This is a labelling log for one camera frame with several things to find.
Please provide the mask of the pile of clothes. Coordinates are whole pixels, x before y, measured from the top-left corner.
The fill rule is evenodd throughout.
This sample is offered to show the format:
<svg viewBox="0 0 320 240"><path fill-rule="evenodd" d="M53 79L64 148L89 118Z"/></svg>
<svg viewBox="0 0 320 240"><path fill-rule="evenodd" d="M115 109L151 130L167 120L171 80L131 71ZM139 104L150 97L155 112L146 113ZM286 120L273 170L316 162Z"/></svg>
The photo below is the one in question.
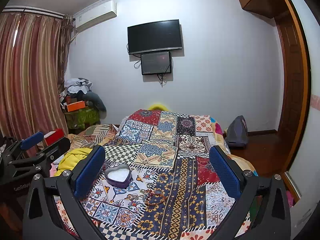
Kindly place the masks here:
<svg viewBox="0 0 320 240"><path fill-rule="evenodd" d="M71 78L65 81L65 88L59 94L60 105L66 103L67 96L77 101L88 101L100 113L106 113L107 109L100 96L92 91L93 83L84 78Z"/></svg>

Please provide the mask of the small black wall screen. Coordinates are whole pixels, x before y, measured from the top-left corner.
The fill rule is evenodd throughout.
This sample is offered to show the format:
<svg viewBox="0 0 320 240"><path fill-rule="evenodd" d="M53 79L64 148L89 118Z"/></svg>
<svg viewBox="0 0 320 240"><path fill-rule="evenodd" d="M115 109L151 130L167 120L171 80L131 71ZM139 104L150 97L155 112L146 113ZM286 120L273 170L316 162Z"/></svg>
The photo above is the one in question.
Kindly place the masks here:
<svg viewBox="0 0 320 240"><path fill-rule="evenodd" d="M171 73L171 53L158 51L141 55L142 75Z"/></svg>

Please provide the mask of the red striped curtain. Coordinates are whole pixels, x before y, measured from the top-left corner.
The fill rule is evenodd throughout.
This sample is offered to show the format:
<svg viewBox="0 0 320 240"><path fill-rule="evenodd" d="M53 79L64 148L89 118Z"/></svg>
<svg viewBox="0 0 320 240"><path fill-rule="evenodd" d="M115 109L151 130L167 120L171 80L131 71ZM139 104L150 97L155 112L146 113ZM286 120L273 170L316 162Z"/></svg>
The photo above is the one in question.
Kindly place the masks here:
<svg viewBox="0 0 320 240"><path fill-rule="evenodd" d="M25 139L57 128L67 135L60 93L73 19L26 12L1 14L1 134Z"/></svg>

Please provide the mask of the orange box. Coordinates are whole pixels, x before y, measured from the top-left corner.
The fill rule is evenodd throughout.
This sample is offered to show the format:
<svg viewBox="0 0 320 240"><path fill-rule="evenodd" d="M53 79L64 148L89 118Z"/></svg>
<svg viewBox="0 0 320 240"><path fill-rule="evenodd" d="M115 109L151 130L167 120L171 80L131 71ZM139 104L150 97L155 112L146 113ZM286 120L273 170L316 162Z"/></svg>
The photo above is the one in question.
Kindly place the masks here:
<svg viewBox="0 0 320 240"><path fill-rule="evenodd" d="M79 109L83 109L86 107L86 104L84 101L78 101L75 103L70 103L66 106L67 112L73 112L73 111L77 111Z"/></svg>

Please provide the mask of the striped beige pillow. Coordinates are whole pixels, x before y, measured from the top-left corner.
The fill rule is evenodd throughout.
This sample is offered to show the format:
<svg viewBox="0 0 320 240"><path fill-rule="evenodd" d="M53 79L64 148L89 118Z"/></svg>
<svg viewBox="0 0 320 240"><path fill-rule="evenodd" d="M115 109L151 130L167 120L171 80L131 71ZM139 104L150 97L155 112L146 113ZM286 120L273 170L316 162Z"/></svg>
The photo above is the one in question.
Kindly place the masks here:
<svg viewBox="0 0 320 240"><path fill-rule="evenodd" d="M113 124L93 125L79 134L69 134L70 151L76 148L93 148L95 145L104 146L116 137L117 126Z"/></svg>

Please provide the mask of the grey backpack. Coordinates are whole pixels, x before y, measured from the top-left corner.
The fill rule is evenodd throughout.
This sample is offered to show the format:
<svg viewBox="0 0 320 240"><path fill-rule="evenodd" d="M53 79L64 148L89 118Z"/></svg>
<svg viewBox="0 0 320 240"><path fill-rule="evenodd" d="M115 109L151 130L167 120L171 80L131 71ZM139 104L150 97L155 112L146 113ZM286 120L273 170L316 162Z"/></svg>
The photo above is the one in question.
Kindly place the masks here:
<svg viewBox="0 0 320 240"><path fill-rule="evenodd" d="M229 148L244 148L249 142L246 121L243 115L237 116L226 131L225 141Z"/></svg>

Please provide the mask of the green patterned cloth table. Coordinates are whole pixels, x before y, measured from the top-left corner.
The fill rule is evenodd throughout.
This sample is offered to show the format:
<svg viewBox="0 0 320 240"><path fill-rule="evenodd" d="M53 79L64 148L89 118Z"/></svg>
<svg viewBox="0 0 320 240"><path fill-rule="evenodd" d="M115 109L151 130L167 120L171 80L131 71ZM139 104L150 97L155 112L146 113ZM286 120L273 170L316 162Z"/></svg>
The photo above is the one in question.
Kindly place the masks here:
<svg viewBox="0 0 320 240"><path fill-rule="evenodd" d="M95 107L85 107L65 112L65 118L69 129L86 129L100 121L100 114Z"/></svg>

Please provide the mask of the black wall television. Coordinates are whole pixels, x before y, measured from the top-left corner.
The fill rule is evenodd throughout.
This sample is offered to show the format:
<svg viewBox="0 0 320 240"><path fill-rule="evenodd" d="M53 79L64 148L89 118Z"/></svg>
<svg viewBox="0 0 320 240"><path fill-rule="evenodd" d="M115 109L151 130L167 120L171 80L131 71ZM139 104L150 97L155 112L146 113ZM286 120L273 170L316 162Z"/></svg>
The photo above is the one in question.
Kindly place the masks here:
<svg viewBox="0 0 320 240"><path fill-rule="evenodd" d="M127 28L129 55L182 48L179 20L149 22Z"/></svg>

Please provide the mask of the purple heart-shaped tin box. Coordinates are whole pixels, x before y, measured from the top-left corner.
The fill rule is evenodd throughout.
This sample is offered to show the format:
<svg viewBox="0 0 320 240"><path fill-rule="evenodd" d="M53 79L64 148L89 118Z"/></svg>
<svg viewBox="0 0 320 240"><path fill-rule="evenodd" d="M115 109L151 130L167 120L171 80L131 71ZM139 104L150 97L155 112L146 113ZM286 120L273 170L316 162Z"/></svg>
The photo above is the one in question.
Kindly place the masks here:
<svg viewBox="0 0 320 240"><path fill-rule="evenodd" d="M132 180L131 168L127 164L118 164L104 171L107 182L113 187L125 189Z"/></svg>

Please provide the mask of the yellow cartoon blanket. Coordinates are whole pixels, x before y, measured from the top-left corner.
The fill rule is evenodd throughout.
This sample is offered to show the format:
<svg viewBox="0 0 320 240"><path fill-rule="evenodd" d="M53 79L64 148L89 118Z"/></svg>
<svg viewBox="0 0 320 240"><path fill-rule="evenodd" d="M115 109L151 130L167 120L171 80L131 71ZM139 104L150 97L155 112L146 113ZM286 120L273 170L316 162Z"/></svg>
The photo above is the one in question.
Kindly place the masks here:
<svg viewBox="0 0 320 240"><path fill-rule="evenodd" d="M73 170L79 161L84 160L92 151L91 148L75 148L64 155L59 162L54 177L57 177L65 170Z"/></svg>

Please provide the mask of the brown wooden door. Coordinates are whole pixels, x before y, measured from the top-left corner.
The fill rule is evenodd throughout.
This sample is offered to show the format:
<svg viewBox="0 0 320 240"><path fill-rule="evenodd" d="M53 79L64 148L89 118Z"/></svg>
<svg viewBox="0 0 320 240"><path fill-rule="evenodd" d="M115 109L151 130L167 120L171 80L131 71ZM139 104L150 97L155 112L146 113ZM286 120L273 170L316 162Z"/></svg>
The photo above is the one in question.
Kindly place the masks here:
<svg viewBox="0 0 320 240"><path fill-rule="evenodd" d="M289 11L275 18L284 65L284 93L278 134L286 151L282 172L288 171L297 155L308 117L310 66L303 29Z"/></svg>

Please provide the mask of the colourful patchwork bedspread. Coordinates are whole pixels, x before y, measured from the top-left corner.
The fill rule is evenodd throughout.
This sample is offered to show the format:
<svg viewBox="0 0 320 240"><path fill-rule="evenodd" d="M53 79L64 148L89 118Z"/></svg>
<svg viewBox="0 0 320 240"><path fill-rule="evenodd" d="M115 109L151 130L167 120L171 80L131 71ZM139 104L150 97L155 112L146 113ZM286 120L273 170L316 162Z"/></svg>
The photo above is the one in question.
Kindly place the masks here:
<svg viewBox="0 0 320 240"><path fill-rule="evenodd" d="M81 205L106 239L207 239L235 203L209 161L229 148L208 115L138 110L103 147L106 159ZM110 185L109 167L127 164L125 189Z"/></svg>

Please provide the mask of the white wall air conditioner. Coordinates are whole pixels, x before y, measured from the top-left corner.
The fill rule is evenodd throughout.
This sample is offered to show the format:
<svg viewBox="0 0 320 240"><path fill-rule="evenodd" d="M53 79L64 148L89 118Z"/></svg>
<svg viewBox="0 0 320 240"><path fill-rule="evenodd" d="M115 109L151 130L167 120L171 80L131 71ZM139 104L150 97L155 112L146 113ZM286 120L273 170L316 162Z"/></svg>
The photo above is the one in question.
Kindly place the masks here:
<svg viewBox="0 0 320 240"><path fill-rule="evenodd" d="M74 15L75 32L80 33L117 16L117 4L108 1Z"/></svg>

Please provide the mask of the red box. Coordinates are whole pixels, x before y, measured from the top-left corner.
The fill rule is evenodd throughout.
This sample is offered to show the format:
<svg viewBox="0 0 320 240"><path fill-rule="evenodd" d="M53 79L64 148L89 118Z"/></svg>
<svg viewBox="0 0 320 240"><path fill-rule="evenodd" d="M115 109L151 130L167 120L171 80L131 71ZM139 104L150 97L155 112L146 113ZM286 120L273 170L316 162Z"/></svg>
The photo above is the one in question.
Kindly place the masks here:
<svg viewBox="0 0 320 240"><path fill-rule="evenodd" d="M64 132L61 128L57 128L44 135L44 142L46 146L50 146L64 137Z"/></svg>

